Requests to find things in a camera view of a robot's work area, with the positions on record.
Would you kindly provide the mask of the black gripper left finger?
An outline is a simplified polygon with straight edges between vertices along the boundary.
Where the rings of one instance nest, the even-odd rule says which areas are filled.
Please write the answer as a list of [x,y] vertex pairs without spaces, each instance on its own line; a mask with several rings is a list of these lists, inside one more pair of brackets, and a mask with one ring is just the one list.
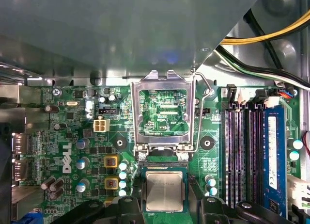
[[134,178],[131,195],[116,197],[105,206],[99,200],[89,200],[53,221],[54,224],[144,224],[141,209],[143,180]]

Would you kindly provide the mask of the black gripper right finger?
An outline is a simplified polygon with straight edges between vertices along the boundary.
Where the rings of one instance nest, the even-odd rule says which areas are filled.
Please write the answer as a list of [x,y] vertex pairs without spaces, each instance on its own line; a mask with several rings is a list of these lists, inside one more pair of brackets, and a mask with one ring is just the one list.
[[290,224],[291,221],[248,201],[231,208],[221,199],[206,196],[194,176],[189,176],[189,212],[194,224]]

